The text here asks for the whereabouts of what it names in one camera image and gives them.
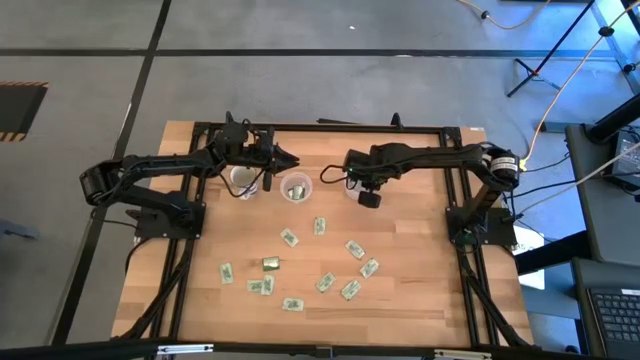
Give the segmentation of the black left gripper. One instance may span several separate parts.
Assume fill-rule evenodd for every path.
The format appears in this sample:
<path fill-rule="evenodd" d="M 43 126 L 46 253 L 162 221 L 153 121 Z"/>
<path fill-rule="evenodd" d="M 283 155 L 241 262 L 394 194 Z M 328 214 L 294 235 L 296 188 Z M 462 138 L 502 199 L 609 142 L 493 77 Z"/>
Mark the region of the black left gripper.
<path fill-rule="evenodd" d="M 267 173 L 280 173 L 299 166 L 297 156 L 285 151 L 278 144 L 274 145 L 273 128 L 245 128 L 245 131 L 251 135 L 253 142 L 247 146 L 244 166 L 259 168 Z"/>

